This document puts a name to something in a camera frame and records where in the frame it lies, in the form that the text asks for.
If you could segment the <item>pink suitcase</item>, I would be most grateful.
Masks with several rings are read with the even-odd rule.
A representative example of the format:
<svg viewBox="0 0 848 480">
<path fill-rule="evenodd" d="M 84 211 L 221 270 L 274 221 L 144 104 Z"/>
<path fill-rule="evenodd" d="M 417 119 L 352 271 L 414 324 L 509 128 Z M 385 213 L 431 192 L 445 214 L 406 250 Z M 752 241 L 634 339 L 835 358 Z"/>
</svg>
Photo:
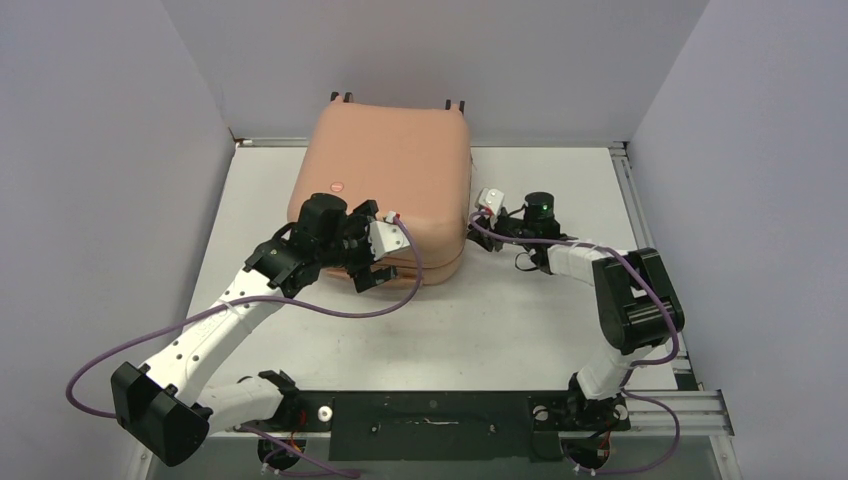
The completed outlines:
<svg viewBox="0 0 848 480">
<path fill-rule="evenodd" d="M 415 109 L 333 93 L 306 149 L 288 221 L 314 193 L 336 195 L 349 208 L 373 200 L 381 215 L 398 213 L 412 234 L 424 284 L 445 282 L 458 271 L 466 241 L 472 154 L 464 113 L 462 101 Z"/>
</svg>

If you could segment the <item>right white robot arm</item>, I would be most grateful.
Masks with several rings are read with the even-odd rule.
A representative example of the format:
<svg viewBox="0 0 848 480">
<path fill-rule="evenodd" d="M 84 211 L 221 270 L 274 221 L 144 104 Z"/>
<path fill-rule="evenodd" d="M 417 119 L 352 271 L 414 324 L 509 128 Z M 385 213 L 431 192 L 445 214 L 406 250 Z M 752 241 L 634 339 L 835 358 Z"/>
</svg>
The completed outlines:
<svg viewBox="0 0 848 480">
<path fill-rule="evenodd" d="M 575 393 L 564 403 L 567 419 L 589 428 L 604 416 L 604 401 L 622 392 L 635 369 L 677 356 L 685 324 L 681 303 L 657 250 L 618 250 L 565 234 L 548 192 L 527 194 L 514 212 L 504 207 L 504 198 L 500 190 L 481 190 L 468 239 L 490 252 L 518 246 L 534 270 L 580 281 L 595 292 L 603 341 L 574 375 Z"/>
</svg>

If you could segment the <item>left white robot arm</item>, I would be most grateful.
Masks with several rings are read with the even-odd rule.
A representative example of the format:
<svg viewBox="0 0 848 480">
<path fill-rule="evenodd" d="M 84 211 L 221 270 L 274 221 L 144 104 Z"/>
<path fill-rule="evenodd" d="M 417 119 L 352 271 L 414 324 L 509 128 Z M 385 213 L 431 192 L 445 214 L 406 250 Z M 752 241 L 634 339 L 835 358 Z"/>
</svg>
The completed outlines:
<svg viewBox="0 0 848 480">
<path fill-rule="evenodd" d="M 282 306 L 306 308 L 295 297 L 322 270 L 343 270 L 364 292 L 397 278 L 396 267 L 377 264 L 410 245 L 399 214 L 379 216 L 375 201 L 350 209 L 335 195 L 312 195 L 295 221 L 255 247 L 215 303 L 175 340 L 141 365 L 125 362 L 113 372 L 118 424 L 169 467 L 190 458 L 213 432 L 254 420 L 289 428 L 298 415 L 289 377 L 263 371 L 211 387 L 212 375 Z"/>
</svg>

